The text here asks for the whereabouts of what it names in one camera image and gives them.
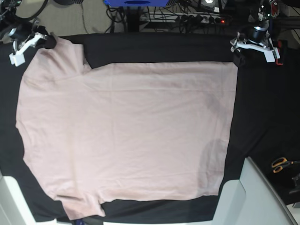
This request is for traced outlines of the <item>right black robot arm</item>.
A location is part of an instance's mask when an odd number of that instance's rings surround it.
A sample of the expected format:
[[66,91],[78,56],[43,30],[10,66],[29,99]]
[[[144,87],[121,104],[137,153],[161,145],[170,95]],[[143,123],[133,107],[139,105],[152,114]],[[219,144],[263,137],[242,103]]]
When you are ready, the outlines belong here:
[[56,38],[49,34],[44,26],[39,25],[38,15],[44,10],[48,1],[32,16],[22,18],[16,15],[21,0],[2,0],[0,2],[0,37],[12,39],[12,53],[9,59],[16,67],[25,63],[24,53],[32,48],[53,49]]

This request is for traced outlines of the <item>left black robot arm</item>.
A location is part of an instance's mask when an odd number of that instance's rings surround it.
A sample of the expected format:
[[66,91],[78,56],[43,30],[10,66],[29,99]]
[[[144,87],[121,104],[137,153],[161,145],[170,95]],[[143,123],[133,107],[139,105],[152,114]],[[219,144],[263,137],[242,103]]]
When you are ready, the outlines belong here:
[[272,3],[271,0],[259,1],[258,8],[249,16],[254,19],[253,24],[241,28],[237,32],[237,36],[230,41],[233,62],[236,66],[245,64],[243,49],[263,53],[267,63],[279,63],[281,43],[278,42],[274,45],[269,33],[270,22],[273,18]]

